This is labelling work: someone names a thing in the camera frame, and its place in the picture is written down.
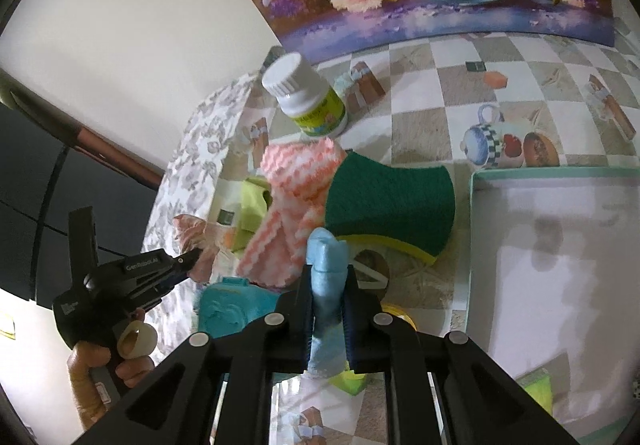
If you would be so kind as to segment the green yellow scouring sponge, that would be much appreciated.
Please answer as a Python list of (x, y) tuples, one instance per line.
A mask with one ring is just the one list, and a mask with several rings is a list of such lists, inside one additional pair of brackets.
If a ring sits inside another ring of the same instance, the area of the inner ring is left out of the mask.
[(384, 246), (432, 265), (455, 216), (445, 167), (393, 168), (350, 153), (333, 176), (324, 226), (349, 243)]

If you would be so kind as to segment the lime green cloth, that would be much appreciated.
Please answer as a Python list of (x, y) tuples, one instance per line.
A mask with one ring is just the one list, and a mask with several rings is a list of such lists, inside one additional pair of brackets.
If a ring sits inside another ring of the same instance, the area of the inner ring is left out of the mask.
[(256, 234), (271, 206), (271, 187), (267, 180), (252, 176), (244, 180), (240, 189), (240, 210), (231, 251), (239, 253)]

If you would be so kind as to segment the green tissue pack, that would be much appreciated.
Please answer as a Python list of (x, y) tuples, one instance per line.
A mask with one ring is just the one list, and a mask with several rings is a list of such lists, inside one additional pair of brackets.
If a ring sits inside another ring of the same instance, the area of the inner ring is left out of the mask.
[(553, 390), (551, 376), (544, 367), (537, 368), (516, 379), (522, 387), (541, 407), (553, 415)]

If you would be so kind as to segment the pink floral cloth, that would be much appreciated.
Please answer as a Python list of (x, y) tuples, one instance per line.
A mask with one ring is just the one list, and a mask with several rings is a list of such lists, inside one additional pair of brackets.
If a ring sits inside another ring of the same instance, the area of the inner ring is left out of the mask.
[(179, 214), (172, 220), (175, 241), (181, 253), (194, 249), (201, 251), (198, 260), (189, 272), (195, 283), (209, 283), (212, 278), (214, 263), (219, 253), (216, 244), (215, 225), (190, 214)]

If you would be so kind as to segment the teal plastic box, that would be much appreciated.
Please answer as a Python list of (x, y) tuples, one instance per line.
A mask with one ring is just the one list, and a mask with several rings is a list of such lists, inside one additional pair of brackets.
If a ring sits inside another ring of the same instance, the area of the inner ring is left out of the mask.
[(207, 286), (196, 305), (198, 331), (214, 339), (241, 332), (276, 309), (280, 293), (242, 277), (224, 277)]

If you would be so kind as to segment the pink white zigzag cloth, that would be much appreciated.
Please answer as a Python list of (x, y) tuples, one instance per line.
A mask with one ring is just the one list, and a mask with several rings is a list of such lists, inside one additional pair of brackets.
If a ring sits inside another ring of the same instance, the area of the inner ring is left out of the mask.
[(306, 263), (307, 240), (324, 225), (329, 188), (345, 158), (345, 150), (329, 138), (266, 148), (262, 173), (270, 185), (271, 205), (236, 275), (274, 289), (297, 280)]

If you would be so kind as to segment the white tray with green rim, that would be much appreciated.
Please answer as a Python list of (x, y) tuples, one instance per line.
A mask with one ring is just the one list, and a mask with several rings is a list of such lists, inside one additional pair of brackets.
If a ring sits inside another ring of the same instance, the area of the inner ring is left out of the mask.
[(466, 332), (514, 378), (545, 370), (580, 443), (613, 443), (637, 409), (638, 171), (476, 172), (470, 219)]

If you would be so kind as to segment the white green pill bottle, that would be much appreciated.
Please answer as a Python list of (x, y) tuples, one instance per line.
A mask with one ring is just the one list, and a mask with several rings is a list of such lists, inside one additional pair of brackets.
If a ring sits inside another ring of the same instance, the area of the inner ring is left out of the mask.
[(280, 56), (262, 75), (262, 86), (307, 138), (335, 138), (344, 131), (343, 100), (302, 54)]

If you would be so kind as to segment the checkered patterned tablecloth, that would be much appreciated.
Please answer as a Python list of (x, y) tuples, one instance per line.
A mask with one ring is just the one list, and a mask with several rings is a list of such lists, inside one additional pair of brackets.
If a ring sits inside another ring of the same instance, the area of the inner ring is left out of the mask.
[(552, 143), (559, 167), (637, 168), (639, 144), (626, 141), (591, 104), (597, 78), (631, 121), (639, 118), (639, 42), (614, 46), (557, 36), (490, 34), (391, 46), (371, 57), (388, 87), (382, 103), (356, 118), (341, 145), (400, 168), (444, 166), (456, 190), (450, 240), (433, 265), (386, 251), (392, 270), (386, 301), (421, 331), (466, 330), (470, 292), (470, 184), (465, 134), (483, 119), (533, 127)]

